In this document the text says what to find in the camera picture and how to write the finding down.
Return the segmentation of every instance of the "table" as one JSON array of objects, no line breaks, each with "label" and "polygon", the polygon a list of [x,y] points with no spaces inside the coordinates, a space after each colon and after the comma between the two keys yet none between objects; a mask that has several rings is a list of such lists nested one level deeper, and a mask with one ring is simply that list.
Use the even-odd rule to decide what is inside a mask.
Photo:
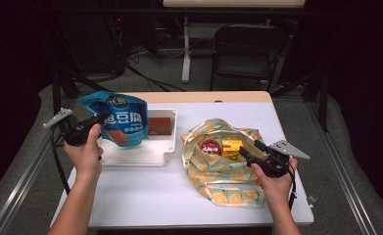
[{"label": "table", "polygon": [[[269,8],[270,10],[275,8],[293,8],[302,9],[304,7],[305,0],[165,0],[164,7],[168,8]],[[188,18],[184,18],[184,64],[182,67],[183,83],[188,83],[190,80],[189,73],[191,67],[190,57],[190,45],[189,38],[192,36],[190,28],[201,28],[203,38],[213,38],[213,35],[217,29],[223,26],[224,23],[215,23],[213,25],[201,25],[201,23],[195,23],[191,25],[188,22]]]},{"label": "table", "polygon": [[[177,109],[178,137],[174,157],[162,167],[104,167],[89,222],[91,228],[196,228],[272,224],[266,206],[255,209],[219,207],[201,196],[185,174],[179,138],[181,133],[207,118],[223,118],[235,127],[258,128],[266,144],[284,139],[268,93],[235,91],[125,94],[144,99],[150,109]],[[73,185],[74,177],[73,170],[69,178],[70,185]],[[313,214],[298,173],[296,181],[298,198],[292,213],[298,224],[310,224],[313,222]],[[64,192],[54,219],[66,196]]]}]

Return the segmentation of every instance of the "hand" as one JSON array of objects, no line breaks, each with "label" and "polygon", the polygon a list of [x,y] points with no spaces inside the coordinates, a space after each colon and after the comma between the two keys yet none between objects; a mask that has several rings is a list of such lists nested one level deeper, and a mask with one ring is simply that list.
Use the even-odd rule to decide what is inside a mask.
[{"label": "hand", "polygon": [[97,144],[99,136],[100,124],[95,124],[91,127],[87,142],[84,145],[72,146],[65,141],[64,150],[74,164],[76,180],[87,179],[94,182],[99,178],[102,172],[99,156],[103,154],[103,149]]},{"label": "hand", "polygon": [[[292,166],[289,166],[289,169],[295,171],[298,161],[291,157],[289,158],[289,164]],[[278,178],[271,178],[264,174],[262,168],[258,164],[251,164],[251,168],[261,182],[267,206],[272,210],[274,207],[280,205],[288,205],[289,190],[292,185],[292,178],[289,173],[286,173]]]}]

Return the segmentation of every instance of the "white tray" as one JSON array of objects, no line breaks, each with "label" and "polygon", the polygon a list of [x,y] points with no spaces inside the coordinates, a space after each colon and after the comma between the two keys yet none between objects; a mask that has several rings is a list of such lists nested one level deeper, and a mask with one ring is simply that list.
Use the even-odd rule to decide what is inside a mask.
[{"label": "white tray", "polygon": [[134,147],[119,147],[110,140],[100,138],[99,146],[105,151],[103,166],[164,166],[175,150],[176,110],[148,110],[148,118],[171,118],[172,135],[149,136]]}]

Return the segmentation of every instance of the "black chair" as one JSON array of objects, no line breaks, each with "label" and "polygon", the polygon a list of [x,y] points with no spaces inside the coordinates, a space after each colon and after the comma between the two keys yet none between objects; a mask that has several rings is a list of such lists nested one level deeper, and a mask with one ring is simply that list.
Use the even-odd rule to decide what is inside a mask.
[{"label": "black chair", "polygon": [[279,26],[233,24],[215,33],[210,90],[220,77],[236,77],[271,82],[279,55],[289,41]]}]

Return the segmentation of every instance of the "finger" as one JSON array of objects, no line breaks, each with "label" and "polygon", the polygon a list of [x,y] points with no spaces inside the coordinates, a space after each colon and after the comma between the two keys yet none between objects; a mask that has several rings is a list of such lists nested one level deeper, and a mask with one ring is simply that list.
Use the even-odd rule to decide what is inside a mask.
[{"label": "finger", "polygon": [[99,147],[99,156],[102,156],[104,152],[105,151],[101,147]]},{"label": "finger", "polygon": [[289,164],[292,166],[292,168],[294,168],[294,170],[296,170],[298,167],[298,160],[291,157],[289,158]]},{"label": "finger", "polygon": [[63,149],[64,149],[64,152],[66,152],[66,154],[69,153],[69,147],[70,145],[67,143],[67,141],[65,140],[64,141],[64,146],[63,146]]},{"label": "finger", "polygon": [[250,164],[250,167],[253,169],[253,171],[255,172],[255,175],[257,175],[258,178],[266,177],[263,169],[258,164]]},{"label": "finger", "polygon": [[86,144],[88,146],[94,146],[97,144],[97,139],[100,136],[100,124],[94,124],[88,133],[88,138]]}]

